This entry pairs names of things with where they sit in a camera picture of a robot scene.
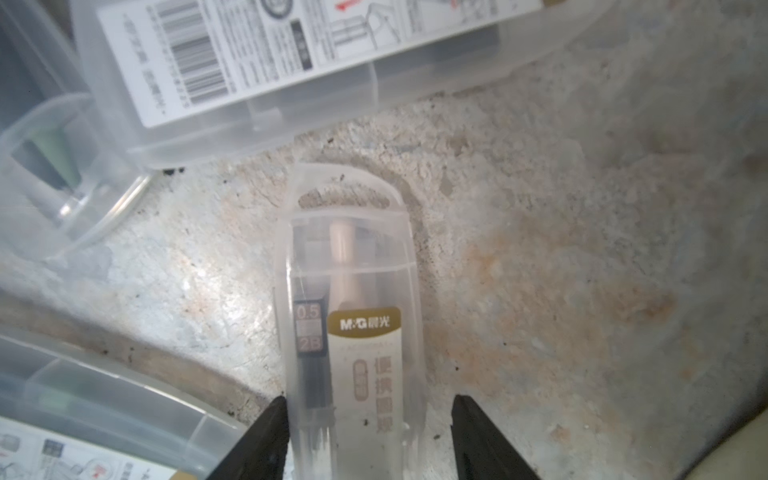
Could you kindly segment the clear compass case gold label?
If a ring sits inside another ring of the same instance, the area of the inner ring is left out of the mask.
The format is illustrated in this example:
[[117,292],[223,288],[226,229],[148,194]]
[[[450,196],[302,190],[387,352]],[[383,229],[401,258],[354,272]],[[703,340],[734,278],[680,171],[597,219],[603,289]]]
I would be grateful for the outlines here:
[[297,479],[418,479],[426,366],[411,221],[366,171],[292,169],[275,316]]

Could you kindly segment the clear compass case wide label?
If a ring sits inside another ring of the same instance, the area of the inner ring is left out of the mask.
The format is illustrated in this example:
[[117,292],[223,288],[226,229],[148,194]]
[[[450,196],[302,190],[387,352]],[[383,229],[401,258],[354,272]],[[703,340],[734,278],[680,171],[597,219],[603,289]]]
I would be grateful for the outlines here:
[[118,144],[163,170],[473,88],[572,40],[605,1],[74,1]]

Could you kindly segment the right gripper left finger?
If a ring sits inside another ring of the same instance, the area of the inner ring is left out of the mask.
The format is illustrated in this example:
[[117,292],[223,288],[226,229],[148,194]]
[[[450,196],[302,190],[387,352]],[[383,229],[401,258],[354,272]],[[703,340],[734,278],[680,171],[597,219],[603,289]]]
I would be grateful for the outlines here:
[[278,396],[207,480],[281,480],[290,440],[287,400]]

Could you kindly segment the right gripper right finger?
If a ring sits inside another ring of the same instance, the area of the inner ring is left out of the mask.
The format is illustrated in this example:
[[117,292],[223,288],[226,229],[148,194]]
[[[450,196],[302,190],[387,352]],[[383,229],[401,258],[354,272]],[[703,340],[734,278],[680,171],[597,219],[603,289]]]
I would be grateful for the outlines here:
[[472,397],[456,395],[451,416],[460,480],[540,479]]

